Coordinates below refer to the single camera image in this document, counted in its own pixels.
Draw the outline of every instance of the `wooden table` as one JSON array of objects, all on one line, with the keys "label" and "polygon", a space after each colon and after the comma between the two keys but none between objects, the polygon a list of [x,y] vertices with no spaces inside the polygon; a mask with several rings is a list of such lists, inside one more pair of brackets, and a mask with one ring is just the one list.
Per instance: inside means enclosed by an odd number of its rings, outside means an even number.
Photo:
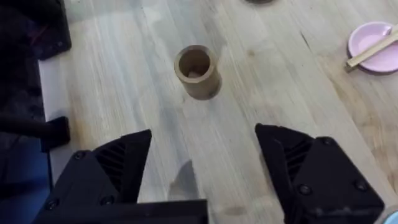
[{"label": "wooden table", "polygon": [[[344,70],[352,30],[398,21],[396,0],[66,0],[73,48],[40,63],[47,119],[70,118],[51,154],[150,128],[140,202],[207,198],[212,223],[282,223],[256,123],[332,136],[387,206],[398,202],[398,76]],[[175,56],[202,44],[223,77],[189,97]]]}]

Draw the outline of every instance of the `black mount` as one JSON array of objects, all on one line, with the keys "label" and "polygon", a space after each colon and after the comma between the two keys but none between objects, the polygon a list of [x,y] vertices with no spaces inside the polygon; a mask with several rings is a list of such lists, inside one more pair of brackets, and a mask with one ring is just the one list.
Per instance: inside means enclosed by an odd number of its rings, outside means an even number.
[{"label": "black mount", "polygon": [[63,0],[45,0],[45,2],[54,2],[52,5],[58,8],[59,13],[52,20],[47,21],[45,25],[43,23],[31,24],[32,30],[41,33],[32,45],[33,53],[39,60],[45,60],[66,52],[72,47]]},{"label": "black mount", "polygon": [[207,224],[207,201],[137,203],[150,130],[72,155],[34,223]]},{"label": "black mount", "polygon": [[0,114],[0,131],[39,138],[42,152],[68,144],[70,140],[67,117],[40,122]]},{"label": "black mount", "polygon": [[262,124],[256,134],[286,224],[371,224],[384,210],[334,139]]}]

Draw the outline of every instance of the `pink bowl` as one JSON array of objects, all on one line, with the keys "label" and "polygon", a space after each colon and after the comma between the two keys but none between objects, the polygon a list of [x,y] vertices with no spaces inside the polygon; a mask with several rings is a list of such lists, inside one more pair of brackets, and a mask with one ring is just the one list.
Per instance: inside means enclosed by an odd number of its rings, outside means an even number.
[{"label": "pink bowl", "polygon": [[[358,27],[351,34],[348,50],[351,56],[356,56],[385,38],[392,24],[386,22],[370,22]],[[374,72],[393,72],[398,70],[398,42],[388,46],[373,57],[367,59],[361,66]]]}]

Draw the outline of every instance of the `brown cylinder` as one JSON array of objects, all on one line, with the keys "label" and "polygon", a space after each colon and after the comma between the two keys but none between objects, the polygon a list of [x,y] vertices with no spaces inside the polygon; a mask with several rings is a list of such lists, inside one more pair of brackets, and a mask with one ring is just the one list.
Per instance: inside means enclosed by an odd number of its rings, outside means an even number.
[{"label": "brown cylinder", "polygon": [[184,48],[174,61],[174,70],[187,93],[197,100],[208,100],[220,89],[216,59],[205,46]]}]

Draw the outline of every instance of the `screw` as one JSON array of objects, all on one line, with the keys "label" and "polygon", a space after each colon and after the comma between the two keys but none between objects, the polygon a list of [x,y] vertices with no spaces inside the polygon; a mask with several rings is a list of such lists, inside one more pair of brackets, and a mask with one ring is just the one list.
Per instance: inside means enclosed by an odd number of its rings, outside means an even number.
[{"label": "screw", "polygon": [[76,160],[80,160],[85,156],[84,152],[76,152],[75,156],[73,156],[73,158],[75,158]]},{"label": "screw", "polygon": [[51,210],[55,209],[59,204],[60,204],[60,200],[56,198],[54,200],[47,202],[45,204],[45,209],[48,211],[51,211]]},{"label": "screw", "polygon": [[302,195],[310,195],[310,194],[312,194],[312,189],[309,186],[303,185],[303,184],[298,187],[298,191]]},{"label": "screw", "polygon": [[324,143],[325,145],[327,145],[327,146],[330,146],[330,145],[333,144],[333,140],[332,140],[332,138],[324,138],[324,139],[323,139],[323,143]]},{"label": "screw", "polygon": [[114,203],[114,197],[113,196],[107,196],[101,199],[100,204],[101,205],[111,205]]},{"label": "screw", "polygon": [[357,180],[354,182],[354,186],[357,190],[365,192],[368,190],[368,185],[363,180]]}]

